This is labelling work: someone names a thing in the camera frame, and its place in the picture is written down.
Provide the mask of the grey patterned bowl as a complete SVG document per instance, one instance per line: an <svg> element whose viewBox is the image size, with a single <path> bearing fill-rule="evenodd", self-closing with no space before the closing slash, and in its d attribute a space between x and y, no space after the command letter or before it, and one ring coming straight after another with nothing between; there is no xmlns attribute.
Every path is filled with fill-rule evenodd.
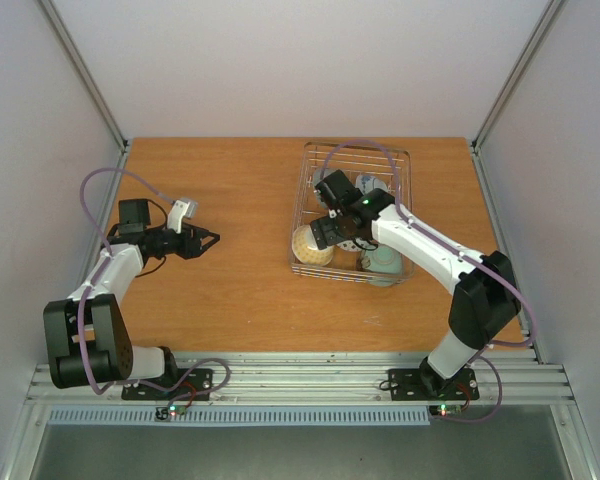
<svg viewBox="0 0 600 480"><path fill-rule="evenodd" d="M317 184L333 172L332 169L316 169L312 175L312 183Z"/></svg>

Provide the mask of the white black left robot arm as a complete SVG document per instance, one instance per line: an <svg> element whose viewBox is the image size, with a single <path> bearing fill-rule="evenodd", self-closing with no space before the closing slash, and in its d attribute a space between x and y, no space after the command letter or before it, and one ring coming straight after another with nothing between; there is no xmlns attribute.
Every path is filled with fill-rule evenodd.
<svg viewBox="0 0 600 480"><path fill-rule="evenodd" d="M149 260L198 258L220 236L190 224L197 204L181 198L153 225L149 199L123 200L85 281L67 298L48 303L43 323L51 381L59 389L90 386L97 393L125 381L146 384L159 398L175 395L182 375L166 347L132 344L120 305Z"/></svg>

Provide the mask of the blue floral white bowl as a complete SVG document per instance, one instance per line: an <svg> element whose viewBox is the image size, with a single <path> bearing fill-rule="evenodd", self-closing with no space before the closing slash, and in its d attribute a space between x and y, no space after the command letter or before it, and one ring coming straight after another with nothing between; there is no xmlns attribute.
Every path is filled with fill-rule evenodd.
<svg viewBox="0 0 600 480"><path fill-rule="evenodd" d="M360 174L356 177L355 187L363 194L367 195L375 189L380 189L384 192L388 191L385 182L374 175Z"/></svg>

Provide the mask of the yellow blue sun bowl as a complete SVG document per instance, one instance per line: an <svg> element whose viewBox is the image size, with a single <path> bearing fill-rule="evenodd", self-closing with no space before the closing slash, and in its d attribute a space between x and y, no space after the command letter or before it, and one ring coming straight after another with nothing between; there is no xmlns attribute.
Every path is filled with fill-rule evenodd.
<svg viewBox="0 0 600 480"><path fill-rule="evenodd" d="M334 256L333 246L318 248L309 225L302 225L293 232L291 248L296 259L305 265L326 266Z"/></svg>

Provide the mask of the chrome wire dish rack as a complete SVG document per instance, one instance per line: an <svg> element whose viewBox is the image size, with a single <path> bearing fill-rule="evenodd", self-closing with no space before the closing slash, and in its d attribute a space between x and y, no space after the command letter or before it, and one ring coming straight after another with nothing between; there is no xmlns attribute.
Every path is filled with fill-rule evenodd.
<svg viewBox="0 0 600 480"><path fill-rule="evenodd" d="M334 143L309 142L304 146L298 188L294 204L291 228L291 238L288 259L294 273L329 280L342 280L367 283L370 273L361 270L359 258L365 250L374 250L378 246L357 239L364 247L360 252L346 252L336 246L332 261L326 266L305 265L298 261L291 248L293 232L302 225L325 216L328 209L312 183L312 175L316 169L332 169L342 171L355 185L356 177L360 174L374 175L388 187L388 193L394 194L395 187L402 189L402 203L412 206L411 192L411 155L404 149L387 147L383 150L370 144L357 142L334 152ZM404 274L401 284L415 272L414 263L402 255Z"/></svg>

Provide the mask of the pink patterned bowl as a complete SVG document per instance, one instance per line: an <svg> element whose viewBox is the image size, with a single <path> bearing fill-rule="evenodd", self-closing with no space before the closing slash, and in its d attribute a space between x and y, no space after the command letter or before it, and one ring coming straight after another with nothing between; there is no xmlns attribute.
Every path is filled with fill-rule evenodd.
<svg viewBox="0 0 600 480"><path fill-rule="evenodd" d="M338 243L337 247L346 252L360 252L364 250L364 247L356 239L344 240Z"/></svg>

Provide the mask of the celadon green flower bowl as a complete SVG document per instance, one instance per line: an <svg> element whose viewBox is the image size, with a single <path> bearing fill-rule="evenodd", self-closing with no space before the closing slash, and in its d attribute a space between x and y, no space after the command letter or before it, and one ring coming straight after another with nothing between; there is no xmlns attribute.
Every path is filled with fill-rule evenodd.
<svg viewBox="0 0 600 480"><path fill-rule="evenodd" d="M398 284L404 274L402 255L396 250L380 245L374 250L365 250L359 258L362 271L370 273L367 283L377 287Z"/></svg>

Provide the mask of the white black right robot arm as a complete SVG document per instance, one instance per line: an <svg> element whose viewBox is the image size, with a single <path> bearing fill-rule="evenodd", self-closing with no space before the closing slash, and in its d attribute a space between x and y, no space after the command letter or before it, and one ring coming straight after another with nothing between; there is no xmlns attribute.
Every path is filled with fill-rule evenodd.
<svg viewBox="0 0 600 480"><path fill-rule="evenodd" d="M417 383L427 398L453 389L461 369L520 312L510 260L456 243L422 222L390 193L364 194L340 170L315 185L328 214L310 223L320 250L344 240L389 247L436 279L452 296L449 329L419 366Z"/></svg>

